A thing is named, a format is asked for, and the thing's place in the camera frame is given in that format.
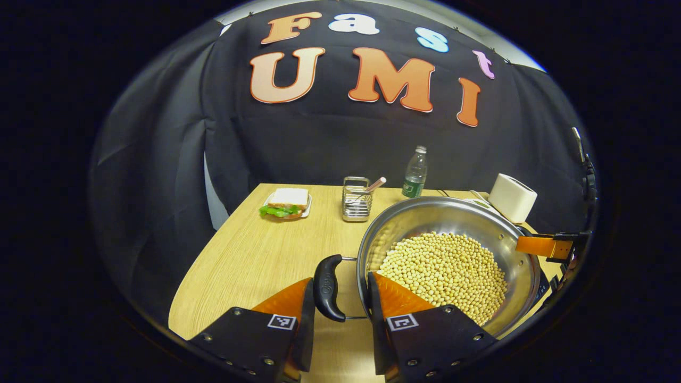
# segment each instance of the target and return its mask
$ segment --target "metal utensil holder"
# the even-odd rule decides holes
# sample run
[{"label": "metal utensil holder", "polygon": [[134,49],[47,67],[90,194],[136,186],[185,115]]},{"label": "metal utensil holder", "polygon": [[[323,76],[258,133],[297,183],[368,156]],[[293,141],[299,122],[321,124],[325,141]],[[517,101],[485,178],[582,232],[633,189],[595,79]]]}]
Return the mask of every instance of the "metal utensil holder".
[{"label": "metal utensil holder", "polygon": [[368,186],[369,179],[364,177],[343,179],[343,221],[365,222],[369,220],[374,192],[366,191]]}]

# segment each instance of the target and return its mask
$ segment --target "sandwich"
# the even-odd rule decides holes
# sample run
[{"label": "sandwich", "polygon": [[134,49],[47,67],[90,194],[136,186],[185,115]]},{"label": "sandwich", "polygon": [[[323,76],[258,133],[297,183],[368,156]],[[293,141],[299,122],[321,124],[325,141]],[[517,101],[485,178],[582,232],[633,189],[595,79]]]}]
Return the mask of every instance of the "sandwich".
[{"label": "sandwich", "polygon": [[300,218],[307,209],[308,192],[307,189],[280,188],[267,202],[266,206],[260,208],[260,215],[267,214],[283,219]]}]

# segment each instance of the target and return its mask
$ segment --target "stainless steel pot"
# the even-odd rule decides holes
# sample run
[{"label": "stainless steel pot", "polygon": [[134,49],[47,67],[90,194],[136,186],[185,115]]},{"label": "stainless steel pot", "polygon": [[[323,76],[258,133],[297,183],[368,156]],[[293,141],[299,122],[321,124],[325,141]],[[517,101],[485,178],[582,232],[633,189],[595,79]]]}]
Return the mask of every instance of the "stainless steel pot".
[{"label": "stainless steel pot", "polygon": [[[377,271],[393,242],[425,232],[466,234],[487,247],[505,273],[507,286],[504,303],[482,328],[497,339],[531,308],[539,289],[541,269],[536,256],[515,250],[522,235],[506,219],[475,203],[448,197],[421,197],[399,202],[384,210],[369,226],[357,257],[360,299],[369,318],[371,306],[366,276]],[[327,318],[345,321],[336,305],[338,294],[335,268],[341,260],[332,256],[319,263],[315,272],[315,304]]]}]

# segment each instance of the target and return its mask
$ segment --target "plastic water bottle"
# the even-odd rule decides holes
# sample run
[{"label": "plastic water bottle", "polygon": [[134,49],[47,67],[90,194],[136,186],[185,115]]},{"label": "plastic water bottle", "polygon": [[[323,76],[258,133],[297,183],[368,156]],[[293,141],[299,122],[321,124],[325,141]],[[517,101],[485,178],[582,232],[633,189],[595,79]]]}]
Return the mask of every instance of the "plastic water bottle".
[{"label": "plastic water bottle", "polygon": [[428,175],[428,163],[426,162],[426,147],[417,146],[416,153],[407,165],[405,184],[402,186],[402,194],[414,198],[421,196],[421,191],[426,183]]}]

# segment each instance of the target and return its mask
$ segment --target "orange letter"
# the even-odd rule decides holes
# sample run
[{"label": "orange letter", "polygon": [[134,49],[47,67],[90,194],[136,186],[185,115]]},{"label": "orange letter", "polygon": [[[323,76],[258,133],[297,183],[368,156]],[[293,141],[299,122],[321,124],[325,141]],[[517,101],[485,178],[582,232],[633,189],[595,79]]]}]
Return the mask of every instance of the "orange letter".
[{"label": "orange letter", "polygon": [[476,127],[477,119],[475,118],[475,111],[477,109],[477,94],[480,93],[480,87],[468,78],[459,77],[459,82],[464,87],[464,93],[461,96],[461,111],[456,114],[456,119],[464,125]]},{"label": "orange letter", "polygon": [[303,48],[294,51],[298,58],[296,81],[290,86],[279,88],[274,85],[276,62],[284,57],[281,52],[268,53],[251,60],[253,75],[251,76],[251,95],[266,104],[289,102],[299,99],[310,91],[315,81],[317,57],[324,54],[324,48]]},{"label": "orange letter", "polygon": [[305,29],[310,26],[311,18],[320,18],[319,12],[308,12],[306,14],[294,14],[293,16],[286,16],[282,18],[275,18],[268,24],[272,25],[270,35],[265,37],[260,44],[269,44],[270,42],[288,40],[300,35],[300,32],[294,32],[294,27],[298,29]]},{"label": "orange letter", "polygon": [[430,74],[435,71],[433,64],[409,59],[398,71],[382,50],[355,48],[352,52],[360,57],[360,73],[357,76],[357,86],[347,94],[350,99],[364,102],[378,100],[379,94],[374,91],[374,82],[378,81],[389,104],[407,87],[407,94],[400,98],[402,106],[426,113],[432,111]]}]

